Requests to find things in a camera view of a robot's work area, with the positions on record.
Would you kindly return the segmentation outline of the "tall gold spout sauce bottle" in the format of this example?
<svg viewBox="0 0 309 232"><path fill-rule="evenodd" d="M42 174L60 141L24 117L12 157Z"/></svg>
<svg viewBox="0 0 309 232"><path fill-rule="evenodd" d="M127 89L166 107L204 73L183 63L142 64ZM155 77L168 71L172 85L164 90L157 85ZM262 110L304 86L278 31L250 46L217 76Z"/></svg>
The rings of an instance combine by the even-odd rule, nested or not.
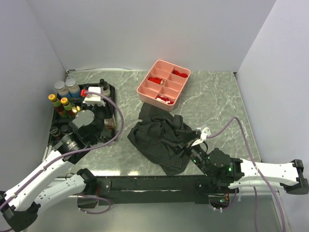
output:
<svg viewBox="0 0 309 232"><path fill-rule="evenodd" d="M107 130L113 130L113 129L115 129L116 124L115 124L115 119L114 119L114 117L105 118L105 119L104 119L104 127L105 127Z"/></svg>

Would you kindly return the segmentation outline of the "black cap white powder bottle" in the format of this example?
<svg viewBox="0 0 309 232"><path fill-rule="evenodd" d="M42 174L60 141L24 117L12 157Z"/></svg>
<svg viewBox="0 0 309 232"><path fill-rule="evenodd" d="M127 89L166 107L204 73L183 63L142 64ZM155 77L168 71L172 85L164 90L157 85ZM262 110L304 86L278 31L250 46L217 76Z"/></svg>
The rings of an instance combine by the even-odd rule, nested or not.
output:
<svg viewBox="0 0 309 232"><path fill-rule="evenodd" d="M100 87L100 91L102 95L106 97L110 97L111 90L110 90L110 85L108 82L106 82L104 79L100 79L98 86Z"/></svg>

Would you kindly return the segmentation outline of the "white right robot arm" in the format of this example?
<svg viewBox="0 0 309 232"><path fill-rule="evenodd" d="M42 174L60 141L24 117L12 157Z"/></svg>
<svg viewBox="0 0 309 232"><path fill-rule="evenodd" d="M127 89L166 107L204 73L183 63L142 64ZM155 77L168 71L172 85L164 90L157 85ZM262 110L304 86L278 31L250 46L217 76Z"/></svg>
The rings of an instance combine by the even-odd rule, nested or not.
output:
<svg viewBox="0 0 309 232"><path fill-rule="evenodd" d="M303 163L296 159L284 164L263 162L252 163L232 158L218 148L208 152L201 147L211 134L208 127L193 131L180 131L179 142L163 139L161 142L167 151L187 156L207 176L208 188L216 192L242 187L272 186L282 187L288 194L305 195L309 192L309 183L303 176Z"/></svg>

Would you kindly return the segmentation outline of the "dark spice jar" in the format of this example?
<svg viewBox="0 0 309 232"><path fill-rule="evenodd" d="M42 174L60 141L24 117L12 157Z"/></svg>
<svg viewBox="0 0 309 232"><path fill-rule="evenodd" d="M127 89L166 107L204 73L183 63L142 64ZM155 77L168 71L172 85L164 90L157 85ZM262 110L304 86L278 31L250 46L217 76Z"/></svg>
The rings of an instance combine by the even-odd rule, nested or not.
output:
<svg viewBox="0 0 309 232"><path fill-rule="evenodd" d="M57 126L52 126L49 130L50 134L54 138L60 138L61 137L61 131Z"/></svg>

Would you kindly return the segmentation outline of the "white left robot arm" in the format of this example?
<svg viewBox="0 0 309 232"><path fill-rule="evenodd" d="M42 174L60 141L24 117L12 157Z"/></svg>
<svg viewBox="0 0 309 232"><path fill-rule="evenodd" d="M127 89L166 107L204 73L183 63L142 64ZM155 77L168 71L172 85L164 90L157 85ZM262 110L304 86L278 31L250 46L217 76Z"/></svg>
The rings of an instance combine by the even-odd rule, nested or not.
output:
<svg viewBox="0 0 309 232"><path fill-rule="evenodd" d="M94 194L97 178L87 168L69 179L49 187L58 175L75 165L95 144L104 127L104 113L82 110L69 123L72 131L64 135L49 156L23 181L0 194L0 211L11 230L21 232L38 214L74 194Z"/></svg>

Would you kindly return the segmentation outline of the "red label sauce bottle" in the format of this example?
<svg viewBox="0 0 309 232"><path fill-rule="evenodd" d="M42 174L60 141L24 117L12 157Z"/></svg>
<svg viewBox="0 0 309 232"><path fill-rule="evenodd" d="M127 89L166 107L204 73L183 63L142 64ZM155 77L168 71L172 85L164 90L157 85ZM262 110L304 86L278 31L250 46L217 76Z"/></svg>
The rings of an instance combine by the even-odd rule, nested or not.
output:
<svg viewBox="0 0 309 232"><path fill-rule="evenodd" d="M66 114L68 115L69 118L75 118L75 113L72 111L73 109L73 106L72 104L69 102L69 100L67 98L62 98L60 100L61 104L63 105L65 111L66 111Z"/></svg>

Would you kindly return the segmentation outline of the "small black cap spice jar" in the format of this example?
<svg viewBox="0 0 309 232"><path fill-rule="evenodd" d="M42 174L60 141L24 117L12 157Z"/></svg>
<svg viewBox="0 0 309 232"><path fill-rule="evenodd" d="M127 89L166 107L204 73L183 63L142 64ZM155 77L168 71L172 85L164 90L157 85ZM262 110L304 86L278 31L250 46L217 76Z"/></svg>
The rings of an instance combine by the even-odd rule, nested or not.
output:
<svg viewBox="0 0 309 232"><path fill-rule="evenodd" d="M60 131L63 135L67 135L71 132L71 127L69 125L62 125Z"/></svg>

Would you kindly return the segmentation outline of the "tall gold spout oil bottle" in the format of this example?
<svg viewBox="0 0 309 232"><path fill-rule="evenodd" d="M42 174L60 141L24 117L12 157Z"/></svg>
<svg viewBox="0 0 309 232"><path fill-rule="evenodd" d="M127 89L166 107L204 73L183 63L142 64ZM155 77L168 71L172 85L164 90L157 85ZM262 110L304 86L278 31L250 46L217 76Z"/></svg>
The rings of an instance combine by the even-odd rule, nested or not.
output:
<svg viewBox="0 0 309 232"><path fill-rule="evenodd" d="M80 112L80 110L81 110L81 107L78 106L78 105L75 105L75 106L72 107L71 111L76 115L77 113Z"/></svg>

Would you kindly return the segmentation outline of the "red yellow cap sauce bottle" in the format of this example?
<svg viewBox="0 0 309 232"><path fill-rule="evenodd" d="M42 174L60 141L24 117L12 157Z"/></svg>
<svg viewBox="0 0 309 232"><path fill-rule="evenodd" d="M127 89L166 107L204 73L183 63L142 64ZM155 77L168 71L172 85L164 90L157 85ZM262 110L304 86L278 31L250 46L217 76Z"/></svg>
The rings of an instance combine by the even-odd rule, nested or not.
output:
<svg viewBox="0 0 309 232"><path fill-rule="evenodd" d="M69 116L66 113L66 110L64 109L64 106L60 102L60 100L57 98L55 94L50 94L48 96L49 101L53 105L56 112L62 117L62 118L68 118Z"/></svg>

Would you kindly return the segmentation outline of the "blue label spice jar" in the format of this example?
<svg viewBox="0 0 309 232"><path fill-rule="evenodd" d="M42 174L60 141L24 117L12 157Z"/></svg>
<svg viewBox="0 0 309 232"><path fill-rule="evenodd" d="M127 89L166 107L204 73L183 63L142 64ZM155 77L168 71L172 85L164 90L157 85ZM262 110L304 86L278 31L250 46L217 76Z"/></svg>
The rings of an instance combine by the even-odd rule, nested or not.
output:
<svg viewBox="0 0 309 232"><path fill-rule="evenodd" d="M65 85L75 100L81 99L81 89L79 85L76 83L75 79L73 78L67 79Z"/></svg>
<svg viewBox="0 0 309 232"><path fill-rule="evenodd" d="M73 100L73 97L72 97L69 89L65 85L64 81L57 81L57 82L55 82L54 88L57 90L57 92L60 95L60 97L67 98L68 100Z"/></svg>

